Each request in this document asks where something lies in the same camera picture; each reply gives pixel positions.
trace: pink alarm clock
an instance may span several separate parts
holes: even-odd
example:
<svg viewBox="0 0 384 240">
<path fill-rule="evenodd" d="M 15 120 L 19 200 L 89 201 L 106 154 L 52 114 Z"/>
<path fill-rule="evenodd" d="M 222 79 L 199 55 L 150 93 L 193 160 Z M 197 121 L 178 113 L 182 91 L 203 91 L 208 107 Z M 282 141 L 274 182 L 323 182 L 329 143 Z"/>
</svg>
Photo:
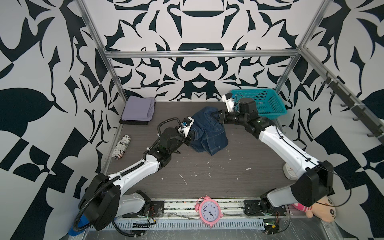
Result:
<svg viewBox="0 0 384 240">
<path fill-rule="evenodd" d="M 201 203 L 197 203 L 202 198 L 204 198 L 203 201 Z M 220 220 L 220 218 L 223 217 L 218 203 L 207 195 L 196 201 L 195 211 L 199 212 L 200 219 L 203 223 L 209 225 L 211 228 Z"/>
</svg>

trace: cable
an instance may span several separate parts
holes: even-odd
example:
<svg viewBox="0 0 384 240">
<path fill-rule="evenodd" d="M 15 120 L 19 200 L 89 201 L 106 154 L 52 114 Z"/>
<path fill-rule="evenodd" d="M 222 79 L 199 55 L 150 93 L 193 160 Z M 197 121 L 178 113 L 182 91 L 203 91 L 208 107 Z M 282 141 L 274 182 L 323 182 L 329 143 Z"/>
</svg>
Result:
<svg viewBox="0 0 384 240">
<path fill-rule="evenodd" d="M 143 236 L 143 233 L 141 233 L 141 235 L 137 235 L 137 234 L 134 234 L 134 233 L 127 233 L 127 232 L 124 232 L 123 230 L 121 230 L 117 224 L 115 223 L 115 220 L 112 220 L 112 225 L 115 227 L 116 231 L 121 234 L 121 235 L 124 235 L 126 237 L 141 237 Z"/>
<path fill-rule="evenodd" d="M 260 213 L 260 212 L 263 212 L 263 211 L 258 211 L 258 212 L 253 212 L 253 213 L 249 213 L 249 214 L 246 214 L 248 217 L 254 217 L 256 214 Z"/>
<path fill-rule="evenodd" d="M 132 227 L 133 228 L 143 228 L 143 227 L 149 227 L 149 226 L 155 225 L 156 220 L 154 218 L 152 218 L 152 220 L 153 220 L 153 223 L 150 223 L 149 219 L 148 219 L 148 223 L 134 223 L 134 224 L 132 224 Z"/>
<path fill-rule="evenodd" d="M 154 147 L 156 146 L 156 144 L 158 144 L 160 142 L 160 136 L 156 139 L 156 141 L 149 147 L 149 150 L 147 149 L 144 153 L 143 153 L 143 159 L 146 160 L 146 154 Z"/>
<path fill-rule="evenodd" d="M 287 225 L 287 227 L 286 227 L 284 230 L 281 230 L 280 232 L 276 232 L 276 233 L 274 233 L 274 234 L 281 233 L 281 232 L 287 230 L 288 227 L 289 227 L 289 225 L 291 224 L 291 212 L 290 212 L 290 210 L 289 210 L 289 206 L 288 206 L 288 204 L 287 204 L 287 208 L 288 208 L 288 213 L 289 213 L 289 222 L 288 222 L 288 225 Z"/>
<path fill-rule="evenodd" d="M 127 171 L 123 172 L 123 173 L 121 174 L 121 176 L 125 176 L 125 175 L 127 175 L 128 173 L 130 173 L 130 172 L 132 172 L 132 171 L 138 169 L 139 167 L 141 167 L 143 164 L 144 164 L 143 162 L 140 162 L 138 165 L 136 165 L 136 166 L 134 166 L 134 167 L 128 169 Z M 95 193 L 92 195 L 92 197 L 90 197 L 90 198 L 88 199 L 87 202 L 85 202 L 85 203 L 81 206 L 79 212 L 77 213 L 77 215 L 76 215 L 76 217 L 75 217 L 75 219 L 74 219 L 74 221 L 73 221 L 73 230 L 74 230 L 74 231 L 76 231 L 76 232 L 83 231 L 84 229 L 88 228 L 88 227 L 91 225 L 91 223 L 88 223 L 88 224 L 86 224 L 86 225 L 84 225 L 84 226 L 82 226 L 82 227 L 79 227 L 78 224 L 79 224 L 79 221 L 80 221 L 81 216 L 83 215 L 83 213 L 85 212 L 85 210 L 87 209 L 87 207 L 89 206 L 89 204 L 90 204 L 90 203 L 91 203 L 91 202 L 92 202 L 92 201 L 93 201 L 93 200 L 94 200 L 94 199 L 95 199 L 101 192 L 103 192 L 104 190 L 106 190 L 110 185 L 113 184 L 113 182 L 115 182 L 115 181 L 117 181 L 117 180 L 119 180 L 119 179 L 120 179 L 120 176 L 116 176 L 116 177 L 112 178 L 111 180 L 107 181 L 107 182 L 106 182 L 105 184 L 103 184 L 98 190 L 95 191 Z"/>
<path fill-rule="evenodd" d="M 160 137 L 160 135 L 161 135 L 160 127 L 163 126 L 165 123 L 168 123 L 168 122 L 173 121 L 173 120 L 177 121 L 177 123 L 178 123 L 178 124 L 180 125 L 180 127 L 181 127 L 181 131 L 184 133 L 184 128 L 183 128 L 183 125 L 182 125 L 181 122 L 180 122 L 180 119 L 178 119 L 178 118 L 170 118 L 170 119 L 167 119 L 167 120 L 165 120 L 165 121 L 159 123 L 159 125 L 157 126 L 157 133 L 159 134 L 159 137 Z"/>
<path fill-rule="evenodd" d="M 276 223 L 279 223 L 280 212 L 276 211 Z"/>
<path fill-rule="evenodd" d="M 319 203 L 319 202 L 316 202 L 316 203 L 321 204 L 321 205 L 324 205 L 324 206 L 329 206 L 329 207 L 341 207 L 341 206 L 343 206 L 344 204 L 346 204 L 346 203 L 349 201 L 349 199 L 351 198 L 351 196 L 352 196 L 352 185 L 351 185 L 351 183 L 350 183 L 345 177 L 343 177 L 343 176 L 341 176 L 341 175 L 339 175 L 339 174 L 337 174 L 337 173 L 334 173 L 334 172 L 332 172 L 332 171 L 329 171 L 329 170 L 327 170 L 327 169 L 325 169 L 325 168 L 323 168 L 323 167 L 320 167 L 320 166 L 317 165 L 316 163 L 312 162 L 310 158 L 307 158 L 307 157 L 304 156 L 304 154 L 302 154 L 299 150 L 297 150 L 295 147 L 293 147 L 292 145 L 290 145 L 289 143 L 287 143 L 287 141 L 284 140 L 283 136 L 280 135 L 277 126 L 275 126 L 275 127 L 276 127 L 276 131 L 277 131 L 277 133 L 278 133 L 279 136 L 280 136 L 280 139 L 283 140 L 286 144 L 288 144 L 291 148 L 293 148 L 294 150 L 296 150 L 298 153 L 300 153 L 303 157 L 305 157 L 305 159 L 307 159 L 307 161 L 309 161 L 309 162 L 312 163 L 313 165 L 315 165 L 315 166 L 317 166 L 317 167 L 319 167 L 319 168 L 321 168 L 321 169 L 323 169 L 323 170 L 325 170 L 325 171 L 327 171 L 327 172 L 330 172 L 330 173 L 332 173 L 332 174 L 334 174 L 334 175 L 336 175 L 336 176 L 339 176 L 340 178 L 344 179 L 344 180 L 347 182 L 347 184 L 348 184 L 348 186 L 349 186 L 349 197 L 347 198 L 347 200 L 346 200 L 345 202 L 343 202 L 342 204 L 337 205 L 337 206 L 332 206 L 332 205 L 322 204 L 322 203 Z"/>
<path fill-rule="evenodd" d="M 197 220 L 197 219 L 200 219 L 200 217 L 199 217 L 199 218 L 193 218 L 193 217 L 186 217 L 186 216 L 177 215 L 177 214 L 172 214 L 172 213 L 168 213 L 168 215 L 171 215 L 171 216 L 177 216 L 177 217 L 181 217 L 181 218 L 186 218 L 186 219 L 189 219 L 189 220 Z"/>
</svg>

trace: black and white patterned wall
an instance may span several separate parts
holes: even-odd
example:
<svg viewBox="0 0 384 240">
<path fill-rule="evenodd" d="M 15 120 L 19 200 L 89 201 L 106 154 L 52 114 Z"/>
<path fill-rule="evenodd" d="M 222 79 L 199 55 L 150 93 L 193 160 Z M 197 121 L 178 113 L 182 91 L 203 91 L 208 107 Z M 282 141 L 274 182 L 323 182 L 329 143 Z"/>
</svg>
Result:
<svg viewBox="0 0 384 240">
<path fill-rule="evenodd" d="M 1 239 L 59 239 L 124 107 L 72 0 L 0 1 Z"/>
<path fill-rule="evenodd" d="M 295 49 L 320 0 L 86 0 L 108 51 Z M 289 57 L 114 59 L 127 95 L 217 101 L 273 88 Z"/>
<path fill-rule="evenodd" d="M 232 89 L 274 88 L 289 57 L 124 58 L 112 64 L 127 96 L 219 101 Z"/>
<path fill-rule="evenodd" d="M 309 49 L 384 119 L 384 2 L 335 0 L 316 30 Z M 352 197 L 337 208 L 336 223 L 346 238 L 384 238 L 384 146 L 368 138 L 369 130 L 304 59 L 290 74 L 280 93 L 287 115 L 279 118 L 287 136 L 318 159 L 328 160 L 335 172 L 352 185 Z M 349 186 L 334 177 L 335 204 L 343 203 Z"/>
</svg>

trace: denim fabric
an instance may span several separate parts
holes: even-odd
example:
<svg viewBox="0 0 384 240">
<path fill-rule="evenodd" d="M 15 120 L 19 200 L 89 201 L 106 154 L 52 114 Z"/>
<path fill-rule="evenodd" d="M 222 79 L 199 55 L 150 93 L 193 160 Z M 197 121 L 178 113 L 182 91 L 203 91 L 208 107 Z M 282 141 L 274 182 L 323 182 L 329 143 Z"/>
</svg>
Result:
<svg viewBox="0 0 384 240">
<path fill-rule="evenodd" d="M 217 108 L 205 107 L 192 116 L 195 121 L 191 131 L 195 132 L 195 139 L 190 146 L 196 152 L 207 151 L 212 156 L 228 145 L 224 126 L 211 116 L 216 111 Z"/>
</svg>

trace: stuffed toy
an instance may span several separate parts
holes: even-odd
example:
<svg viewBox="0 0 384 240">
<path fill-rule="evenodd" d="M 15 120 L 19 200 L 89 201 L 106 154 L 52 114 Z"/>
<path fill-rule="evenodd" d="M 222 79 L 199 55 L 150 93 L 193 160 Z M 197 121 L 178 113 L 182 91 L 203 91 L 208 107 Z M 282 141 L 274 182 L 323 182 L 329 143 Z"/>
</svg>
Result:
<svg viewBox="0 0 384 240">
<path fill-rule="evenodd" d="M 318 203 L 313 204 L 310 207 L 306 207 L 302 204 L 296 203 L 292 204 L 296 209 L 305 212 L 307 217 L 311 218 L 313 215 L 323 220 L 324 222 L 333 222 L 336 218 L 336 209 L 333 206 L 332 201 L 327 197 L 323 197 L 318 200 L 319 203 L 327 204 L 328 206 L 324 206 Z"/>
</svg>

